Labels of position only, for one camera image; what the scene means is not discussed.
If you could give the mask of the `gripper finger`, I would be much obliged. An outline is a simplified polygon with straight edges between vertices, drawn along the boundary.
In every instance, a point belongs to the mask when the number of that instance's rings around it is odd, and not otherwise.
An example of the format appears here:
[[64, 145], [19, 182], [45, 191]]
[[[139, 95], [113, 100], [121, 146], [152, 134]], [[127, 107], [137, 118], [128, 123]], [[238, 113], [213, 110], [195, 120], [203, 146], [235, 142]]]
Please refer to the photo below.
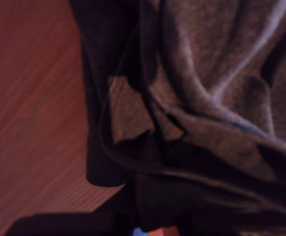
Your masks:
[[131, 236], [137, 226], [137, 208], [135, 184], [126, 184], [113, 197], [103, 203], [94, 212], [99, 219], [107, 216], [105, 236]]
[[225, 215], [187, 214], [177, 219], [181, 236], [239, 236], [232, 218]]

